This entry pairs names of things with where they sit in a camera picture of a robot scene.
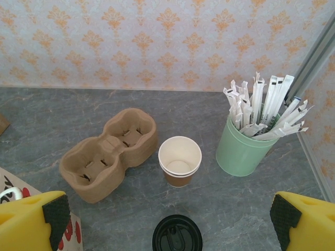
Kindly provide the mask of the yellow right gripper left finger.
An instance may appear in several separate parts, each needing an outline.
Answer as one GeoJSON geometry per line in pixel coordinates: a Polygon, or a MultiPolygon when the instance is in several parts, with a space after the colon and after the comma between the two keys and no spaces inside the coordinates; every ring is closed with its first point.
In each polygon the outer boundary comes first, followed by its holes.
{"type": "Polygon", "coordinates": [[[69,221],[63,191],[0,204],[0,251],[57,251],[69,221]]]}

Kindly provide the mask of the aluminium side rail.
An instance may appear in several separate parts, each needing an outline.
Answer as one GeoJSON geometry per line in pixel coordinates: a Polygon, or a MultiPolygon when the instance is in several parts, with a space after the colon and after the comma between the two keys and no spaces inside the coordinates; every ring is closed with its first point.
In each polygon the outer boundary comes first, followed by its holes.
{"type": "Polygon", "coordinates": [[[321,190],[321,193],[322,193],[324,199],[328,202],[335,203],[335,196],[332,193],[331,188],[326,181],[326,178],[322,174],[321,165],[318,163],[318,160],[317,160],[317,158],[316,158],[316,156],[315,156],[315,154],[312,150],[311,145],[308,142],[307,137],[302,133],[299,133],[297,136],[298,136],[298,139],[301,143],[301,146],[304,150],[304,153],[307,157],[308,163],[311,167],[311,170],[314,174],[314,177],[317,181],[317,184],[318,184],[318,186],[321,190]]]}

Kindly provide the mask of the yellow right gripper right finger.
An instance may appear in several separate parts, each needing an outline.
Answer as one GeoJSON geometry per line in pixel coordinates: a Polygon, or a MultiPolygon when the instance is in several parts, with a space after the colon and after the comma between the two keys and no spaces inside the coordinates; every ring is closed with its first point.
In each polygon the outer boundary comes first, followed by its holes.
{"type": "Polygon", "coordinates": [[[270,217],[282,251],[335,251],[335,203],[280,191],[270,217]]]}

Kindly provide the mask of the mint green canister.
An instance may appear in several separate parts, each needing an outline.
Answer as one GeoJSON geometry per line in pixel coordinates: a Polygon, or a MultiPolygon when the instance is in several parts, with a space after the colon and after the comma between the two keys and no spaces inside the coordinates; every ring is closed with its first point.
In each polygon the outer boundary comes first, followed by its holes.
{"type": "Polygon", "coordinates": [[[226,173],[243,177],[253,173],[278,141],[258,141],[239,132],[228,117],[216,150],[216,161],[226,173]]]}

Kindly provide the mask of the aluminium frame post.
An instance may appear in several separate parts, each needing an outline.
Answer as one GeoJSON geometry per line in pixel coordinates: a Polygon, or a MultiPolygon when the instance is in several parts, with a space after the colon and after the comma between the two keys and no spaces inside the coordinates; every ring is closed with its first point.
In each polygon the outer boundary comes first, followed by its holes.
{"type": "Polygon", "coordinates": [[[302,98],[304,91],[312,84],[317,74],[323,68],[326,59],[335,48],[335,12],[323,28],[321,34],[305,57],[302,66],[292,83],[284,105],[288,106],[294,97],[302,98]]]}

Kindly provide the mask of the brown cardboard napkin tray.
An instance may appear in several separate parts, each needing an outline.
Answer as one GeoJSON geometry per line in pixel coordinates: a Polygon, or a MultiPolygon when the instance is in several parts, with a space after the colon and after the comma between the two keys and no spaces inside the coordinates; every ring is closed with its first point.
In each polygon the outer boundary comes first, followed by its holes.
{"type": "Polygon", "coordinates": [[[10,122],[5,118],[4,115],[0,113],[0,136],[6,131],[10,126],[10,122]]]}

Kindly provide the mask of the stack of pulp cup carriers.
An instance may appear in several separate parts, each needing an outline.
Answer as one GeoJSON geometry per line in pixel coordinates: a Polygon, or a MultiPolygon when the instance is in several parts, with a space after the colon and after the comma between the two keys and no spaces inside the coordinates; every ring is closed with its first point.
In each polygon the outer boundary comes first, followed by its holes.
{"type": "Polygon", "coordinates": [[[106,122],[102,134],[72,147],[59,172],[88,203],[97,203],[124,180],[126,170],[144,163],[157,149],[154,119],[138,108],[124,109],[106,122]]]}

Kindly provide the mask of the red white paper bag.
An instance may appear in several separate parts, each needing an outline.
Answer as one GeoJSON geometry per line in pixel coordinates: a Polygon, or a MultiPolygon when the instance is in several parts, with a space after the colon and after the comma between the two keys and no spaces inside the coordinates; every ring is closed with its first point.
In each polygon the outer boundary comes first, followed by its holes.
{"type": "MultiPolygon", "coordinates": [[[[0,167],[0,193],[11,187],[19,188],[24,198],[41,193],[30,184],[0,167]]],[[[83,251],[81,219],[72,212],[57,251],[83,251]]]]}

